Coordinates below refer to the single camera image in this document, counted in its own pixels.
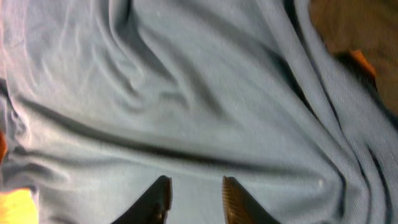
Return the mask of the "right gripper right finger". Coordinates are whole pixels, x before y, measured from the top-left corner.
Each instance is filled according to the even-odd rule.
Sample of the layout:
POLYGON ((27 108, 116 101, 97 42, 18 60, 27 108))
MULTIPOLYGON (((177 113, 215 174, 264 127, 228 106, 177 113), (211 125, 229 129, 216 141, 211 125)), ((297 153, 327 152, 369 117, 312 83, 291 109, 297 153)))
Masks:
POLYGON ((222 199, 227 224, 280 224, 234 177, 223 177, 222 199))

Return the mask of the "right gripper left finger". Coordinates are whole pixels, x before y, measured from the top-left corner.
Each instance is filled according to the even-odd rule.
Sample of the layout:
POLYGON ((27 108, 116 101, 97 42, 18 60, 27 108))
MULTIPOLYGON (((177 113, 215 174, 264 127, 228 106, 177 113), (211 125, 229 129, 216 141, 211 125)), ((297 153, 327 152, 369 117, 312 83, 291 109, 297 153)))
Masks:
POLYGON ((160 176, 112 224, 165 224, 172 206, 172 179, 160 176))

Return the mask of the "blue polo shirt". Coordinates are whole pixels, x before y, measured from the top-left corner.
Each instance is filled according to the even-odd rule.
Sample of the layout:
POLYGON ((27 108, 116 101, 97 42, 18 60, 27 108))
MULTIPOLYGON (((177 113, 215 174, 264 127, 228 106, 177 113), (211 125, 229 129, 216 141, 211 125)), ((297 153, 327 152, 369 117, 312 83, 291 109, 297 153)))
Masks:
POLYGON ((2 1, 3 192, 111 223, 160 176, 169 223, 235 177, 282 223, 396 223, 397 120, 307 1, 2 1))

